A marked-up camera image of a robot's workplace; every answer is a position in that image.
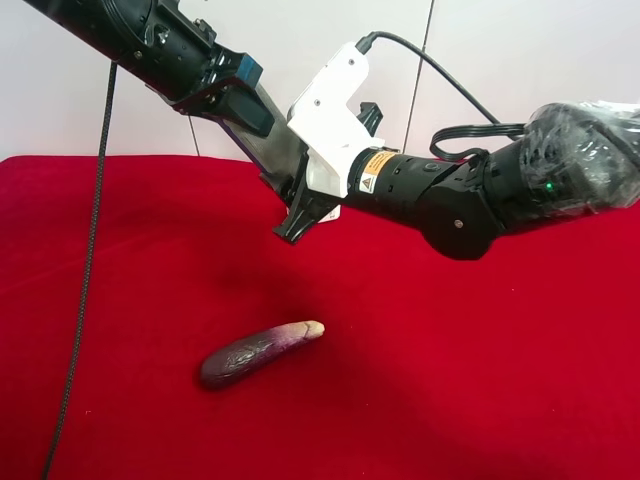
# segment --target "cable connector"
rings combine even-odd
[[[373,42],[375,42],[376,38],[377,38],[376,32],[371,32],[369,35],[362,37],[360,40],[358,40],[358,43],[356,43],[356,48],[360,53],[362,53],[363,55],[366,55],[367,52],[371,50],[371,47],[373,46]]]

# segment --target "black arm segment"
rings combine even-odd
[[[259,85],[262,67],[216,43],[179,0],[26,0],[128,70],[174,110],[219,123],[277,185],[295,175],[304,146]]]
[[[418,229],[445,256],[476,260],[502,235],[634,205],[639,127],[640,115],[611,107],[551,104],[492,154],[465,162],[393,155],[373,192],[362,182],[381,152],[367,150],[344,203]]]

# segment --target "robotic arm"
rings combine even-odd
[[[205,21],[180,13],[179,0],[26,1],[174,110],[217,122],[289,207],[275,232],[290,243],[348,205],[418,229],[443,255],[474,260],[502,235],[629,207],[640,198],[635,107],[552,104],[526,126],[448,128],[434,136],[437,159],[419,158],[385,149],[375,138],[382,120],[376,104],[363,104],[358,116],[347,108],[367,77],[371,36],[342,47],[285,118],[259,84],[262,68],[216,43]],[[514,142],[494,153],[438,147],[493,135]]]

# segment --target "purple eggplant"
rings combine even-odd
[[[229,386],[293,348],[324,333],[318,322],[289,323],[238,340],[211,354],[200,368],[200,382],[209,390]]]

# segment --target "yellow warning sticker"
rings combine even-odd
[[[364,169],[365,173],[370,175],[379,175],[382,167],[384,167],[389,160],[397,155],[396,152],[380,152],[376,153]]]
[[[367,166],[360,177],[360,191],[373,194],[376,188],[376,180],[382,171],[382,168],[389,160],[395,157],[395,152],[379,152],[369,159]]]

